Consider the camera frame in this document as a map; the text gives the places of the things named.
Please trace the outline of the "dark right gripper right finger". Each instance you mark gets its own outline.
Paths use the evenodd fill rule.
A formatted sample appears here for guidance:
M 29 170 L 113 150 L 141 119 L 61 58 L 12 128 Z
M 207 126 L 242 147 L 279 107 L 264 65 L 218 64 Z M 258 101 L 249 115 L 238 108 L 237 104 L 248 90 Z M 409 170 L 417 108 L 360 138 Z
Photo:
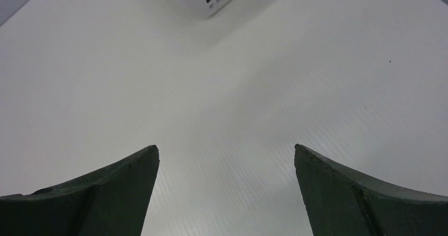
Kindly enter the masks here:
M 314 235 L 447 235 L 447 197 L 388 183 L 295 145 Z

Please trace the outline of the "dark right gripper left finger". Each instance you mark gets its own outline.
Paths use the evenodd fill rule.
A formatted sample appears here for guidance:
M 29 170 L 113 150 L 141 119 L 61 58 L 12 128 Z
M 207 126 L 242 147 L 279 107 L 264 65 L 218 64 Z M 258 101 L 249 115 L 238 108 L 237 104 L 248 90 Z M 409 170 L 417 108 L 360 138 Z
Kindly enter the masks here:
M 31 194 L 1 197 L 1 235 L 141 235 L 160 164 L 155 145 Z

